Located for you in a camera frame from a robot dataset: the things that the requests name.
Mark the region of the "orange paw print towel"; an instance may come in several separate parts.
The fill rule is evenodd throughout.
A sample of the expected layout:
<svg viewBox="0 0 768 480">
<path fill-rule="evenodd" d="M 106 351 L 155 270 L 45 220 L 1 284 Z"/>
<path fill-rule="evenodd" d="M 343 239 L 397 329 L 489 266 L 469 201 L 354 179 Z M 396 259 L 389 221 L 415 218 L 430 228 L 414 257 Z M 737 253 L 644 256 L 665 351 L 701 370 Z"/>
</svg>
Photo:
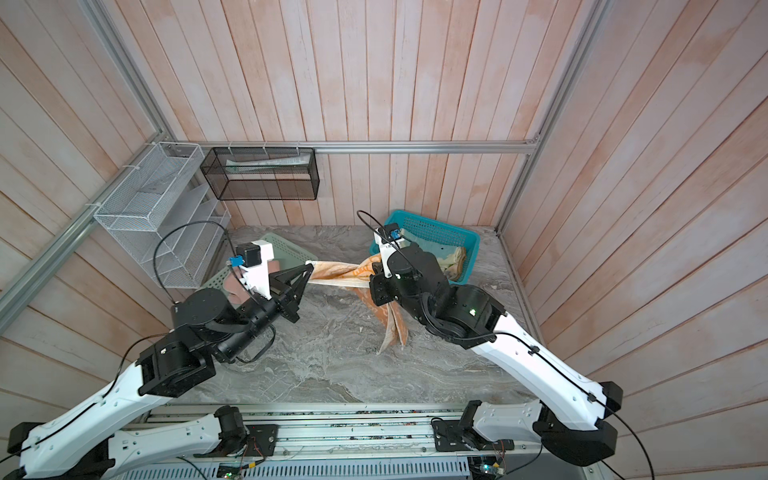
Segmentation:
<svg viewBox="0 0 768 480">
<path fill-rule="evenodd" d="M 438 264 L 448 280 L 457 282 L 462 276 L 465 259 L 466 249 L 463 247 L 456 247 L 446 253 L 443 257 L 440 257 L 438 259 Z"/>
</svg>

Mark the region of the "teal plastic basket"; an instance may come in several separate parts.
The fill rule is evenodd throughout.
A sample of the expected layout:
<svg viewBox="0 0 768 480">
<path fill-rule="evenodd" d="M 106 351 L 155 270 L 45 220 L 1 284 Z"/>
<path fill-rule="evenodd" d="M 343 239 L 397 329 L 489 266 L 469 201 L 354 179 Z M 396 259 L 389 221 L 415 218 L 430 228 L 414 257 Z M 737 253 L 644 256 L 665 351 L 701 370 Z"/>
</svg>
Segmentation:
<svg viewBox="0 0 768 480">
<path fill-rule="evenodd" d="M 460 246 L 466 249 L 463 273 L 454 284 L 466 284 L 471 276 L 480 247 L 480 236 L 468 229 L 430 219 L 404 210 L 394 210 L 384 224 L 395 223 L 409 232 L 426 240 L 443 245 Z"/>
</svg>

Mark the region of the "pink orange patterned towel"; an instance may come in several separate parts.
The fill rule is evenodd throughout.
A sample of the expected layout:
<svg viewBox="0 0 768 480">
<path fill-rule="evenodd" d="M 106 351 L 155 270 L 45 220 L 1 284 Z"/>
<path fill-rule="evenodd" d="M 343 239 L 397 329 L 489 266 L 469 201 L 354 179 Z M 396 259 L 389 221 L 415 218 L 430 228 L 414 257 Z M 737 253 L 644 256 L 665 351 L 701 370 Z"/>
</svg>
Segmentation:
<svg viewBox="0 0 768 480">
<path fill-rule="evenodd" d="M 368 257 L 360 264 L 337 261 L 307 261 L 307 264 L 313 266 L 311 283 L 353 291 L 384 325 L 385 336 L 379 353 L 395 343 L 405 346 L 409 333 L 400 306 L 396 302 L 392 301 L 382 306 L 377 306 L 373 302 L 369 280 L 374 274 L 374 265 L 381 261 L 380 253 Z"/>
</svg>

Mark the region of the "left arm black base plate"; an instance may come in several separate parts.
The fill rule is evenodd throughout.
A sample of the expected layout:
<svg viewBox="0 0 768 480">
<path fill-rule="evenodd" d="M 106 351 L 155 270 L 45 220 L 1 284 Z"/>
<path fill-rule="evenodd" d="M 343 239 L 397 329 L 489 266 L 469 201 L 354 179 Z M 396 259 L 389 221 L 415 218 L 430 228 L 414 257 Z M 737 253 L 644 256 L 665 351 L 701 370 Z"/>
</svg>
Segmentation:
<svg viewBox="0 0 768 480">
<path fill-rule="evenodd" d="M 279 426 L 277 424 L 256 424 L 224 430 L 219 444 L 208 456 L 255 456 L 259 458 L 274 455 Z"/>
</svg>

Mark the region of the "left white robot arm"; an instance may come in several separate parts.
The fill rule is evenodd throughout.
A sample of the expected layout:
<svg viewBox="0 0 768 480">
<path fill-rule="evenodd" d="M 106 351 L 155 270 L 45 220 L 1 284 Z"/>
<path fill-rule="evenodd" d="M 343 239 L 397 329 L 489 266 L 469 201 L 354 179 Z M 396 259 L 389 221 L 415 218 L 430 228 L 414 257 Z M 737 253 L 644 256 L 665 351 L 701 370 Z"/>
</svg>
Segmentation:
<svg viewBox="0 0 768 480">
<path fill-rule="evenodd" d="M 250 431 L 238 408 L 222 406 L 197 420 L 136 432 L 125 426 L 213 378 L 279 317 L 299 319 L 313 272 L 306 264 L 262 276 L 240 307 L 216 288 L 200 289 L 173 306 L 174 327 L 115 379 L 47 422 L 21 422 L 7 452 L 19 466 L 10 479 L 107 479 L 182 456 L 226 457 L 248 448 Z"/>
</svg>

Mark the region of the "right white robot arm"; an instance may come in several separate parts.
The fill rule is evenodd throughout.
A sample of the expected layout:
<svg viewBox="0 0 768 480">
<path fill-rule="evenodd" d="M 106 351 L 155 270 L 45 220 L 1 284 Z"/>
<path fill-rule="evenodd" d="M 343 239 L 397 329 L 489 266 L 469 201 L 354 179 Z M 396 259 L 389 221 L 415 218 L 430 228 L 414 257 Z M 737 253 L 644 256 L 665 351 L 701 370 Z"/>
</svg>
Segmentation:
<svg viewBox="0 0 768 480">
<path fill-rule="evenodd" d="M 616 383 L 580 375 L 486 291 L 451 284 L 435 256 L 417 244 L 379 249 L 369 283 L 376 305 L 397 302 L 431 334 L 493 362 L 539 400 L 533 406 L 469 402 L 457 426 L 466 445 L 480 450 L 501 440 L 537 441 L 582 467 L 614 455 L 618 432 L 607 419 L 621 407 Z"/>
</svg>

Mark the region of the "green yellow striped towel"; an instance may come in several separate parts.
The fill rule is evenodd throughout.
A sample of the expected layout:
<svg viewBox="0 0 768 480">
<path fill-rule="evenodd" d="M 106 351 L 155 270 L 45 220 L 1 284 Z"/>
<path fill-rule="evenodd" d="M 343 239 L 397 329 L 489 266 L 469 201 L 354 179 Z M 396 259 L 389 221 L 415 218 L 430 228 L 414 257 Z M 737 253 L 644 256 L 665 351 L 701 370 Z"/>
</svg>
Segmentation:
<svg viewBox="0 0 768 480">
<path fill-rule="evenodd" d="M 426 240 L 405 228 L 400 230 L 400 234 L 407 244 L 416 243 L 423 251 L 434 255 L 438 265 L 449 280 L 459 280 L 463 273 L 463 264 L 466 259 L 466 249 L 464 247 L 443 245 Z"/>
</svg>

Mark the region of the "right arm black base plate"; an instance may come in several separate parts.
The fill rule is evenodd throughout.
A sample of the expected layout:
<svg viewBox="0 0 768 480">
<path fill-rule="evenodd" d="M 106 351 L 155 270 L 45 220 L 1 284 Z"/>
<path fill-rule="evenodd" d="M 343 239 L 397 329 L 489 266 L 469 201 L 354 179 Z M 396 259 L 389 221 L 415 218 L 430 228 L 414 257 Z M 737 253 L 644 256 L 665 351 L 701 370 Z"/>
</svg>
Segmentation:
<svg viewBox="0 0 768 480">
<path fill-rule="evenodd" d="M 434 446 L 438 452 L 461 451 L 492 451 L 505 453 L 515 449 L 513 440 L 505 439 L 490 442 L 483 439 L 471 428 L 461 426 L 459 420 L 444 420 L 441 417 L 433 417 L 430 420 L 433 431 Z"/>
</svg>

